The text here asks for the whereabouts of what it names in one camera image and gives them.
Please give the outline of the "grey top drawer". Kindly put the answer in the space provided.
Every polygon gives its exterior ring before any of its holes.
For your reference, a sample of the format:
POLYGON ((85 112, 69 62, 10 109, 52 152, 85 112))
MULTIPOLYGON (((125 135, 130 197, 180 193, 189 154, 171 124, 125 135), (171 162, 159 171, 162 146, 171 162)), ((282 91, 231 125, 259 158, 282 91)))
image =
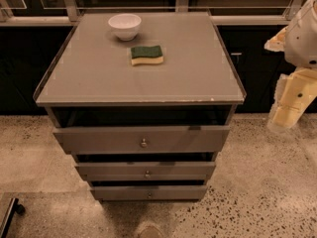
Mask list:
POLYGON ((228 126, 68 127, 53 134, 69 154, 220 152, 228 126))

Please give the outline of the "grey middle drawer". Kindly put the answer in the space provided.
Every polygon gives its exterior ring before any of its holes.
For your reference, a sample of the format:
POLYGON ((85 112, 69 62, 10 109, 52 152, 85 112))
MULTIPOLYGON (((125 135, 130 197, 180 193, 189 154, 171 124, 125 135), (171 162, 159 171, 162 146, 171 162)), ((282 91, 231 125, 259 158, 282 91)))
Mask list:
POLYGON ((208 180, 214 162, 79 163, 77 171, 89 181, 208 180))

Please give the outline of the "green yellow sponge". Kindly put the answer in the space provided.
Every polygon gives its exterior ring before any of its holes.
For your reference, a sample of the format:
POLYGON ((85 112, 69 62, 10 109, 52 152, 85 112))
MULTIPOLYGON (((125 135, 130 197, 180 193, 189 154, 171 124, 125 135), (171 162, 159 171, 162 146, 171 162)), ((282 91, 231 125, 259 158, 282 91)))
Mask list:
POLYGON ((138 46, 131 48, 131 64, 160 64, 163 54, 160 46, 138 46))

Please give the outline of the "grey drawer cabinet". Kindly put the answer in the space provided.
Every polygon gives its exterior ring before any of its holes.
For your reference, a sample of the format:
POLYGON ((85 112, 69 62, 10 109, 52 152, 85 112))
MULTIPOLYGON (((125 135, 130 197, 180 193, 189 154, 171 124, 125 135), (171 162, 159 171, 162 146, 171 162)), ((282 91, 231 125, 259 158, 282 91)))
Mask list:
MULTIPOLYGON (((246 92, 205 12, 145 13, 140 33, 118 40, 109 14, 85 14, 34 99, 54 128, 228 126, 246 92), (131 64, 131 48, 160 46, 163 63, 131 64)), ((214 162, 219 152, 70 154, 79 163, 214 162)), ((208 180, 86 181, 99 186, 206 185, 208 180)))

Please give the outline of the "grey bottom drawer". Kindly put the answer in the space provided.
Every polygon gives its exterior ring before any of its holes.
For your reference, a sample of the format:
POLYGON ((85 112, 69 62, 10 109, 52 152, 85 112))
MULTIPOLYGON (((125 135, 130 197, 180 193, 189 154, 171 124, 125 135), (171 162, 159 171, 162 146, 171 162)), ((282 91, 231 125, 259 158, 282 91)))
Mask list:
POLYGON ((95 199, 105 201, 200 200, 206 190, 206 185, 145 185, 99 186, 93 187, 91 192, 95 199))

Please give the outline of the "grey drawer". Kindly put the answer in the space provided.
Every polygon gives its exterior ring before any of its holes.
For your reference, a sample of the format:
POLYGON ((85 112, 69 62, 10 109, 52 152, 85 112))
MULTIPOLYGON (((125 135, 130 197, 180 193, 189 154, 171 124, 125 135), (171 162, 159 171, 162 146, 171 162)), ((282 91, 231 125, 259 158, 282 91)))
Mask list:
POLYGON ((200 200, 206 190, 206 185, 145 185, 99 186, 93 187, 91 192, 95 199, 105 201, 200 200))
POLYGON ((53 134, 69 154, 220 152, 228 126, 68 127, 53 134))
POLYGON ((214 162, 79 163, 77 171, 89 181, 208 180, 214 162))

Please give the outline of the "white ceramic bowl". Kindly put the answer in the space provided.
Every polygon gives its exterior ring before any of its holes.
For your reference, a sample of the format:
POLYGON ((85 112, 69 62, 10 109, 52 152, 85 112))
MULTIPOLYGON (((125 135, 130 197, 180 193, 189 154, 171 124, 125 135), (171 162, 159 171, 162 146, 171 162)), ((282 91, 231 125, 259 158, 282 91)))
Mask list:
POLYGON ((121 41, 131 41, 140 31, 142 19, 135 14, 118 14, 108 20, 111 32, 121 41))

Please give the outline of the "black caster base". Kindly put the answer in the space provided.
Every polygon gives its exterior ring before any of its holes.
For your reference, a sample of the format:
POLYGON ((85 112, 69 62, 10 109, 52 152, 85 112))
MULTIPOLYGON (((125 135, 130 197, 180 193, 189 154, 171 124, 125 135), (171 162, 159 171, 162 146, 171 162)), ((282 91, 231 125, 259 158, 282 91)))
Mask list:
POLYGON ((23 215, 25 211, 25 207, 19 203, 18 198, 13 197, 10 199, 9 205, 0 226, 0 238, 6 238, 14 214, 17 213, 19 215, 23 215))

